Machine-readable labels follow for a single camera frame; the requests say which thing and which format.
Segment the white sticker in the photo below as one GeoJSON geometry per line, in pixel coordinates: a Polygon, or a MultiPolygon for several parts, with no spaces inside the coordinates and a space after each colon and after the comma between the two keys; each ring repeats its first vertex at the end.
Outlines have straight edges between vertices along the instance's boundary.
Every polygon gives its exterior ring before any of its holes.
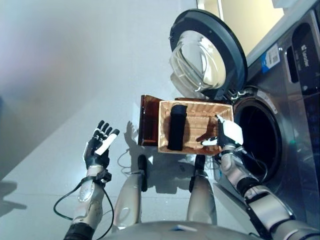
{"type": "Polygon", "coordinates": [[[262,72],[266,73],[269,69],[280,62],[278,44],[273,45],[261,56],[262,72]]]}
{"type": "Polygon", "coordinates": [[[271,99],[267,96],[267,94],[265,94],[263,91],[258,90],[258,92],[256,93],[256,95],[260,98],[262,98],[271,108],[271,110],[273,111],[274,114],[277,114],[278,111],[276,109],[276,106],[273,104],[273,102],[271,101],[271,99]]]}

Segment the wire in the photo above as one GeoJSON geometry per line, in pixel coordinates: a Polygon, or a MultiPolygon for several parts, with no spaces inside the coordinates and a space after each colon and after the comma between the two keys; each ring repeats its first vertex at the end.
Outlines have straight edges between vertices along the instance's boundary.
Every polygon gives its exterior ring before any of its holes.
{"type": "Polygon", "coordinates": [[[128,148],[127,150],[125,150],[125,152],[124,153],[122,153],[120,156],[119,156],[119,158],[117,159],[117,163],[118,163],[118,165],[120,166],[120,167],[122,167],[122,168],[131,168],[131,166],[123,166],[123,165],[121,165],[120,164],[120,158],[123,156],[123,155],[125,155],[127,152],[129,152],[129,150],[130,150],[130,148],[128,148]]]}
{"type": "Polygon", "coordinates": [[[109,202],[109,204],[110,204],[111,211],[112,211],[112,220],[111,220],[111,223],[110,223],[109,228],[108,228],[108,229],[105,231],[105,233],[104,233],[101,237],[99,237],[97,240],[100,240],[100,239],[102,239],[105,235],[107,235],[107,233],[108,233],[108,232],[110,231],[110,229],[112,228],[112,225],[113,225],[114,219],[115,219],[114,206],[112,206],[111,200],[110,200],[110,198],[109,198],[106,190],[105,190],[103,187],[102,187],[102,190],[103,190],[103,192],[104,192],[104,194],[105,194],[105,196],[106,196],[106,198],[108,199],[108,202],[109,202]]]}
{"type": "MultiPolygon", "coordinates": [[[[60,217],[62,217],[62,218],[64,218],[64,219],[67,219],[67,220],[70,220],[70,221],[73,220],[72,217],[63,215],[62,213],[58,212],[58,211],[57,211],[57,205],[58,205],[63,199],[65,199],[66,197],[70,196],[70,195],[73,194],[75,191],[77,191],[77,190],[81,187],[81,185],[82,185],[82,182],[79,182],[79,184],[78,184],[72,191],[68,192],[66,195],[62,196],[58,201],[56,201],[56,203],[55,203],[54,206],[53,206],[53,211],[54,211],[55,214],[57,214],[58,216],[60,216],[60,217]]],[[[111,223],[110,223],[109,228],[105,231],[105,233],[104,233],[102,236],[100,236],[100,237],[97,238],[96,240],[100,240],[100,239],[102,239],[105,235],[107,235],[107,233],[108,233],[108,232],[110,231],[110,229],[112,228],[112,225],[113,225],[114,219],[115,219],[114,206],[112,205],[111,200],[110,200],[110,198],[109,198],[109,196],[108,196],[105,188],[104,188],[103,186],[101,186],[101,185],[99,185],[99,186],[102,188],[102,190],[103,190],[103,192],[104,192],[104,195],[106,196],[106,198],[108,199],[108,202],[109,202],[109,204],[110,204],[110,207],[111,207],[111,210],[110,210],[110,211],[112,212],[112,220],[111,220],[111,223]]]]}
{"type": "Polygon", "coordinates": [[[216,160],[215,156],[211,156],[211,160],[207,160],[205,161],[205,167],[208,170],[218,170],[220,169],[220,163],[218,162],[218,160],[216,160]]]}
{"type": "Polygon", "coordinates": [[[263,182],[266,180],[267,175],[268,175],[268,167],[267,167],[267,165],[266,165],[263,161],[261,161],[261,160],[259,160],[259,159],[256,159],[253,152],[251,152],[251,155],[252,155],[252,157],[253,157],[253,160],[256,162],[256,164],[257,164],[262,170],[264,169],[264,176],[263,176],[263,178],[260,180],[260,182],[263,183],[263,182]]]}
{"type": "Polygon", "coordinates": [[[63,215],[62,213],[60,213],[60,212],[57,211],[57,205],[58,205],[63,199],[65,199],[66,197],[70,196],[70,195],[73,194],[75,191],[77,191],[78,188],[81,187],[81,185],[82,185],[82,183],[79,182],[78,185],[77,185],[72,191],[68,192],[66,195],[64,195],[64,196],[61,197],[58,201],[56,201],[56,203],[55,203],[54,206],[53,206],[53,211],[54,211],[55,214],[57,214],[58,216],[60,216],[60,217],[62,217],[62,218],[64,218],[64,219],[67,219],[67,220],[72,221],[72,219],[73,219],[72,217],[63,215]]]}

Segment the washing machine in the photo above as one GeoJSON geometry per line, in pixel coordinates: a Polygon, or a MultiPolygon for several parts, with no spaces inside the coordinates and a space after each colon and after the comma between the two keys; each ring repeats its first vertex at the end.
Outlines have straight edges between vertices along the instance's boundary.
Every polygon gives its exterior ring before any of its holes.
{"type": "MultiPolygon", "coordinates": [[[[182,13],[170,31],[171,80],[185,96],[233,105],[243,131],[244,165],[294,211],[320,226],[320,4],[249,67],[239,41],[218,17],[182,13]]],[[[218,184],[242,201],[215,171],[218,184]]]]}

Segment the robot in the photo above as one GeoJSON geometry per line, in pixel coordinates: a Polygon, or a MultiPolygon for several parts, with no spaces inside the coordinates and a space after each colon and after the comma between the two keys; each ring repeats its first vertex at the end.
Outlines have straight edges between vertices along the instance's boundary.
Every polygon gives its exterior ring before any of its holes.
{"type": "Polygon", "coordinates": [[[141,192],[147,190],[147,159],[138,158],[138,171],[125,181],[118,196],[115,208],[104,187],[112,178],[108,172],[109,147],[119,134],[108,123],[101,121],[87,142],[83,159],[87,174],[77,187],[60,198],[53,210],[61,217],[72,220],[64,240],[92,240],[93,234],[103,215],[104,195],[112,208],[112,221],[106,233],[98,239],[209,239],[209,240],[319,240],[318,229],[295,220],[293,211],[253,176],[245,167],[240,154],[244,150],[242,129],[235,122],[224,120],[219,115],[218,137],[202,142],[202,145],[218,145],[222,148],[216,161],[221,172],[244,198],[246,212],[259,233],[246,235],[230,229],[213,225],[215,214],[214,194],[204,171],[205,156],[197,155],[191,177],[191,192],[186,221],[157,221],[141,223],[141,192]],[[56,210],[57,204],[80,188],[78,205],[74,217],[66,217],[56,210]]]}

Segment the woven basket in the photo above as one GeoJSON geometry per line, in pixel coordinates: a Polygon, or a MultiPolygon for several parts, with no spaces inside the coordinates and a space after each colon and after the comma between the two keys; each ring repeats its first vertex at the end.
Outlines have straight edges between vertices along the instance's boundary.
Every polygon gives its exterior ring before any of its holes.
{"type": "Polygon", "coordinates": [[[216,114],[219,114],[225,120],[234,120],[232,105],[201,101],[160,101],[158,151],[175,154],[218,154],[221,152],[219,146],[201,145],[201,141],[218,135],[218,119],[215,117],[216,114]],[[173,151],[167,148],[170,130],[170,112],[174,105],[187,106],[182,151],[173,151]]]}

